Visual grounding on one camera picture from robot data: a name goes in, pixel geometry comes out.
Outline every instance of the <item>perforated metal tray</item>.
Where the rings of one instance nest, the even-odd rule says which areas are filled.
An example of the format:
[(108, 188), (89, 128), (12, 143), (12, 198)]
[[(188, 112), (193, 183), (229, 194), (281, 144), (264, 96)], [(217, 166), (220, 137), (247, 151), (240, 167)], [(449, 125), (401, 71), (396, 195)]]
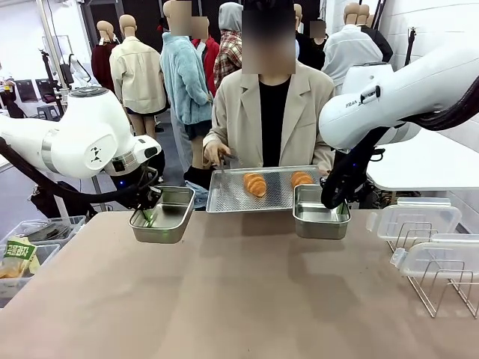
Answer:
[[(274, 168), (246, 168), (215, 171), (211, 177), (207, 212), (272, 212), (293, 208), (291, 176), (298, 171), (310, 174), (315, 183), (320, 181), (317, 166)], [(257, 198), (245, 189), (245, 174), (261, 174), (266, 181), (266, 195)]]

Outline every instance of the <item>black shorts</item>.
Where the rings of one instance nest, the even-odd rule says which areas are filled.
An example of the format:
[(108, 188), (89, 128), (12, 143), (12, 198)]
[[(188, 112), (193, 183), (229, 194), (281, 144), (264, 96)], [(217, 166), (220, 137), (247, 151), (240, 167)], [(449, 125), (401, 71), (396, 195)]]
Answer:
[(193, 141), (197, 137), (206, 137), (211, 130), (211, 121), (201, 121), (192, 125), (185, 125), (185, 132), (188, 139)]
[(138, 112), (134, 112), (133, 110), (129, 109), (129, 108), (126, 108), (126, 112), (127, 114), (138, 114), (140, 116), (143, 116), (143, 117), (155, 117), (156, 115), (158, 114), (162, 114), (163, 112), (165, 112), (167, 110), (167, 108), (164, 108), (163, 110), (159, 110), (157, 112), (154, 112), (152, 114), (139, 114)]

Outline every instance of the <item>black jacket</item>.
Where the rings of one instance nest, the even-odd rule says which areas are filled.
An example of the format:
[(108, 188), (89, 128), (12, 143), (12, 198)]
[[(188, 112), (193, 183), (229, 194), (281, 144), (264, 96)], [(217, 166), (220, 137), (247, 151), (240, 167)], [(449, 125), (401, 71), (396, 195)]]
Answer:
[(323, 50), (314, 43), (313, 39), (299, 32), (296, 32), (296, 40), (299, 45), (298, 61), (316, 70), (321, 70), (325, 59)]
[(368, 34), (377, 47), (379, 47), (379, 50), (382, 52), (382, 60), (384, 62), (389, 62), (392, 58), (393, 52), (384, 36), (378, 30), (368, 28), (366, 25), (361, 25), (361, 31)]

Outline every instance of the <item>metal tray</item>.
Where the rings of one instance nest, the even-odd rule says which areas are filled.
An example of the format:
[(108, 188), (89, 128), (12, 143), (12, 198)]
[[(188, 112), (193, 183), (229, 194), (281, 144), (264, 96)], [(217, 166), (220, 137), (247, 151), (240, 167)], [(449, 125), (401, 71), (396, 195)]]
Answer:
[(136, 210), (129, 220), (139, 242), (174, 244), (185, 232), (193, 212), (195, 193), (187, 187), (162, 186), (162, 196), (147, 221), (143, 211)]
[[(320, 172), (314, 165), (215, 171), (211, 177), (207, 212), (273, 212), (292, 209), (291, 176), (298, 171), (310, 174), (319, 183)], [(245, 174), (263, 175), (266, 181), (266, 195), (263, 198), (257, 198), (246, 191), (243, 182)]]
[(351, 219), (350, 209), (346, 202), (335, 209), (327, 209), (321, 203), (322, 192), (320, 185), (294, 188), (296, 234), (302, 238), (342, 239)]

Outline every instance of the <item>green label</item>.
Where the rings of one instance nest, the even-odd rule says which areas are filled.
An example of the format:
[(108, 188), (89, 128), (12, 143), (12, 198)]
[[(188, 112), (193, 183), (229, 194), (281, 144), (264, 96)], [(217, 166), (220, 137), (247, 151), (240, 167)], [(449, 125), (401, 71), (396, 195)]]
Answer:
[(21, 260), (30, 260), (37, 248), (34, 245), (25, 245), (21, 242), (8, 241), (7, 250), (4, 258), (20, 258)]

